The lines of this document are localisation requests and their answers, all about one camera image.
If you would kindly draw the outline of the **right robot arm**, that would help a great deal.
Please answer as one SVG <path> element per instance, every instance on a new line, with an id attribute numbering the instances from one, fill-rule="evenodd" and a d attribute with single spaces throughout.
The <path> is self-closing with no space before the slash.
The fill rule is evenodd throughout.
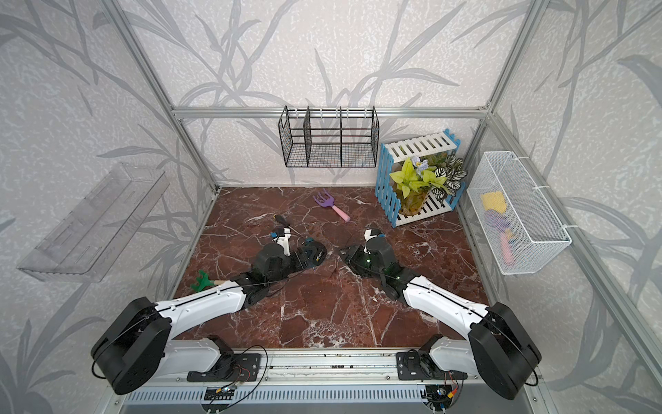
<path id="1" fill-rule="evenodd" d="M 507 400 L 514 400 L 535 374 L 541 352 L 507 305 L 475 303 L 436 286 L 401 266 L 384 236 L 343 248 L 340 257 L 354 274 L 377 279 L 389 298 L 436 318 L 462 336 L 460 340 L 442 336 L 423 349 L 441 372 L 477 375 Z"/>

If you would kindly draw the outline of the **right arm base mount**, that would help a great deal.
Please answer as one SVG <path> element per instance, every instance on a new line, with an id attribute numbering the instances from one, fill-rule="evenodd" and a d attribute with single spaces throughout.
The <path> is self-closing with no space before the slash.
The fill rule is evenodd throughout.
<path id="1" fill-rule="evenodd" d="M 460 371 L 443 371 L 433 362 L 430 351 L 432 346 L 446 336 L 437 334 L 432 336 L 419 349 L 410 349 L 406 352 L 396 353 L 398 379 L 401 381 L 426 381 L 426 380 L 466 380 L 468 375 Z"/>

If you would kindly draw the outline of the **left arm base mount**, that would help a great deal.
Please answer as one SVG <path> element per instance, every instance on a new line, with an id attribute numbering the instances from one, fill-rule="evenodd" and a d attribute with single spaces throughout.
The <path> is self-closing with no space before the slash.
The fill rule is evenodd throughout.
<path id="1" fill-rule="evenodd" d="M 219 359 L 206 372 L 189 372 L 186 378 L 188 382 L 228 381 L 236 383 L 257 381 L 261 354 L 248 354 L 246 351 L 236 354 L 220 337 L 210 336 L 210 340 L 220 349 Z"/>

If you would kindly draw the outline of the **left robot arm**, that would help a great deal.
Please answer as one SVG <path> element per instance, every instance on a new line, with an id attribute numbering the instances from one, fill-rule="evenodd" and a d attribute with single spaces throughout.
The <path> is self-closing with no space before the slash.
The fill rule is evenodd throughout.
<path id="1" fill-rule="evenodd" d="M 155 377 L 186 374 L 188 381 L 237 381 L 244 367 L 220 338 L 181 340 L 211 319 L 243 311 L 266 298 L 273 285 L 322 265 L 327 248 L 307 240 L 294 251 L 285 241 L 265 245 L 251 269 L 189 296 L 130 302 L 91 349 L 92 371 L 117 395 L 132 393 Z"/>

